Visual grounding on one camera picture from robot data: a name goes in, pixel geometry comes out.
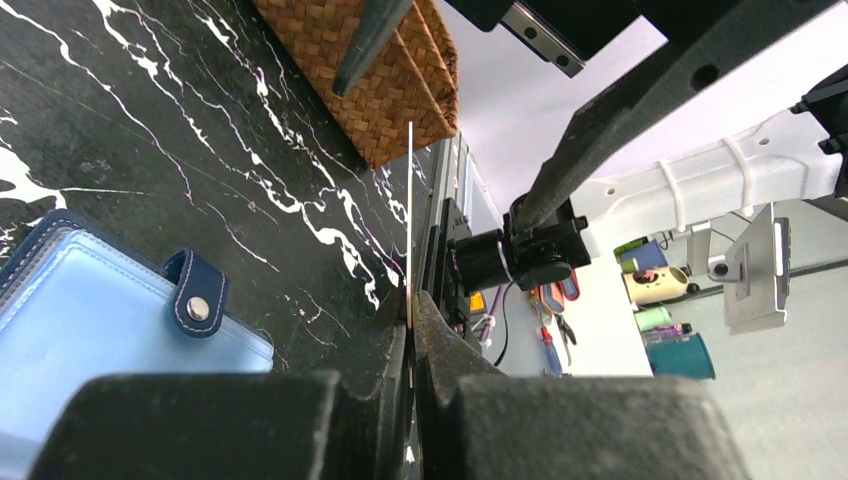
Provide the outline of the right arm base motor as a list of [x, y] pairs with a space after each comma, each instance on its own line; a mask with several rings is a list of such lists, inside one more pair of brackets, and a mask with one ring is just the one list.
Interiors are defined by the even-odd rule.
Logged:
[[578, 267], [591, 263], [581, 232], [588, 228], [584, 216], [565, 201], [539, 226], [519, 231], [514, 216], [525, 200], [518, 197], [501, 229], [447, 242], [452, 279], [465, 291], [513, 284], [523, 291], [563, 282]]

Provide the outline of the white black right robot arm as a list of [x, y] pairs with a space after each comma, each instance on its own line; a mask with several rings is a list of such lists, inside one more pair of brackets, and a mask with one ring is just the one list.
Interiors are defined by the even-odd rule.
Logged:
[[682, 157], [596, 178], [614, 153], [829, 8], [826, 1], [592, 1], [579, 30], [639, 15], [664, 45], [584, 104], [500, 230], [447, 244], [459, 260], [583, 266], [615, 246], [725, 213], [839, 192], [842, 135], [817, 96]]

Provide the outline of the thin translucent credit card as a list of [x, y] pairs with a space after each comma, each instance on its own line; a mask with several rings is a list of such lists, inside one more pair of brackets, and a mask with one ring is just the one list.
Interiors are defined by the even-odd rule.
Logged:
[[406, 169], [406, 260], [405, 260], [405, 314], [406, 329], [413, 329], [412, 293], [413, 293], [413, 155], [414, 153], [414, 123], [407, 122], [407, 169]]

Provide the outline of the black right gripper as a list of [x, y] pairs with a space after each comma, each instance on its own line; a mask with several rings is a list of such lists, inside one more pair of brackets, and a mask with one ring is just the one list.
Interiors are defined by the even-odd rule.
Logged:
[[515, 215], [543, 223], [616, 151], [761, 51], [833, 7], [830, 0], [449, 0], [478, 30], [504, 27], [570, 78], [638, 18], [666, 43], [581, 107]]

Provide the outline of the dark blue card holder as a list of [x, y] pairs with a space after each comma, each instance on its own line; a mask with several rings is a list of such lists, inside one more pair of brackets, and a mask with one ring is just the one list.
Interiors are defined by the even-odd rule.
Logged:
[[66, 209], [1, 270], [1, 475], [22, 479], [71, 397], [112, 374], [267, 373], [271, 344], [226, 310], [191, 249], [156, 266]]

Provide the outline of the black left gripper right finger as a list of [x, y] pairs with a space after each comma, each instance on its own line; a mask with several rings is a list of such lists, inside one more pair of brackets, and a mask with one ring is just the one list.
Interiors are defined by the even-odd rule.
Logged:
[[411, 299], [427, 479], [745, 479], [717, 404], [679, 377], [511, 377]]

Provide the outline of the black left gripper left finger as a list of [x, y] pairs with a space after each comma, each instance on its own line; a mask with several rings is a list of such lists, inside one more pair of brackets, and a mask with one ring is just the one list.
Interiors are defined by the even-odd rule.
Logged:
[[112, 375], [71, 399], [33, 479], [399, 479], [406, 296], [309, 373]]

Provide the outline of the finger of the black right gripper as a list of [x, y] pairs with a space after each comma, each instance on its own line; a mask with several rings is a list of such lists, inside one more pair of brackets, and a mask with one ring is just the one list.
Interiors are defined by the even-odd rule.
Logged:
[[412, 0], [365, 0], [359, 25], [332, 83], [332, 92], [346, 96], [364, 76], [413, 4]]

